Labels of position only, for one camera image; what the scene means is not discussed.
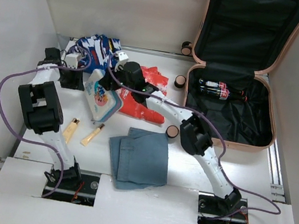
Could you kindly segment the white first aid tin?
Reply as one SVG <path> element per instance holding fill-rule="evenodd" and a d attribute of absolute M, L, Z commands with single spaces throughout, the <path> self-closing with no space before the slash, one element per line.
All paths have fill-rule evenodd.
<path fill-rule="evenodd" d="M 107 91 L 100 84 L 105 72 L 95 69 L 84 84 L 84 93 L 94 122 L 106 122 L 123 107 L 121 97 L 115 91 Z"/>

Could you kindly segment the large cream cosmetic tube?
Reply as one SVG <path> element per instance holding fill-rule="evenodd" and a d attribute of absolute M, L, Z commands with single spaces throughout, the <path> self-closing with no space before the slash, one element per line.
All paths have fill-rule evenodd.
<path fill-rule="evenodd" d="M 69 141 L 71 140 L 71 137 L 73 136 L 73 134 L 77 130 L 79 123 L 80 123 L 79 119 L 73 118 L 71 120 L 71 122 L 68 124 L 68 126 L 66 127 L 66 129 L 64 129 L 63 137 L 64 137 L 64 140 L 66 141 L 67 144 L 69 143 Z"/>

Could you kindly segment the small cream cosmetic tube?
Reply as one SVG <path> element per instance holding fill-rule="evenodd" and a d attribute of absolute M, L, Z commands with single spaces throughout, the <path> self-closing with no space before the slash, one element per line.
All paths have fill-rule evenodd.
<path fill-rule="evenodd" d="M 105 125 L 102 123 L 97 128 L 95 128 L 88 136 L 83 138 L 80 141 L 80 144 L 82 146 L 87 146 L 92 140 L 102 131 L 102 129 L 105 127 Z"/>

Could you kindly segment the cola bottle red cap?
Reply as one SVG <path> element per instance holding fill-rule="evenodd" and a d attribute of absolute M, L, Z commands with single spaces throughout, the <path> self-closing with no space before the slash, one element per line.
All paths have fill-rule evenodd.
<path fill-rule="evenodd" d="M 230 85 L 227 85 L 224 82 L 220 82 L 220 81 L 213 82 L 213 81 L 210 81 L 210 80 L 200 78 L 198 83 L 200 85 L 208 86 L 208 87 L 212 87 L 212 88 L 219 87 L 221 89 L 226 89 L 226 90 L 229 90 L 232 93 L 235 93 L 235 94 L 238 94 L 238 95 L 241 95 L 241 96 L 245 95 L 243 90 L 236 89 L 236 88 L 234 88 Z"/>

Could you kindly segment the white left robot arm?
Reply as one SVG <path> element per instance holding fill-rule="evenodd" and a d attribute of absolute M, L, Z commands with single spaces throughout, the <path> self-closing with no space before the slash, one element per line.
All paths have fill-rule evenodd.
<path fill-rule="evenodd" d="M 77 189 L 82 183 L 79 165 L 67 147 L 61 126 L 63 111 L 56 90 L 61 72 L 61 54 L 57 48 L 45 49 L 45 59 L 38 62 L 39 70 L 33 80 L 18 88 L 23 120 L 46 146 L 53 168 L 45 172 L 46 178 L 68 189 Z"/>

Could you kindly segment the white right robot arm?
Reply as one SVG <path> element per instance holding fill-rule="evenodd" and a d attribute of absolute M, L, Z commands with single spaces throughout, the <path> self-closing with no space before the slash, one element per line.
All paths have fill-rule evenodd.
<path fill-rule="evenodd" d="M 179 127 L 181 147 L 192 155 L 203 168 L 211 183 L 216 199 L 216 208 L 221 214 L 235 211 L 241 200 L 239 189 L 228 179 L 213 148 L 214 125 L 197 110 L 180 106 L 167 98 L 158 87 L 147 82 L 137 62 L 106 60 L 106 71 L 99 84 L 107 91 L 124 88 L 146 108 L 161 114 Z"/>

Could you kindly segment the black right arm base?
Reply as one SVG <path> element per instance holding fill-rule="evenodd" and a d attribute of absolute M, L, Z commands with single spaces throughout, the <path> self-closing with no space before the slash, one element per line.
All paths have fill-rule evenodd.
<path fill-rule="evenodd" d="M 199 192 L 198 198 L 197 224 L 249 224 L 246 199 L 236 205 L 234 213 L 220 209 L 213 194 Z"/>

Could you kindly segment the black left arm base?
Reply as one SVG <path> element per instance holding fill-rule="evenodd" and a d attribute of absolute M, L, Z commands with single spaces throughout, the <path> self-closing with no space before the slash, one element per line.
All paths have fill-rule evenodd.
<path fill-rule="evenodd" d="M 62 182 L 52 194 L 45 196 L 45 198 L 93 207 L 100 182 L 100 174 L 82 172 L 81 175 L 82 180 L 79 184 L 73 185 L 72 183 Z"/>

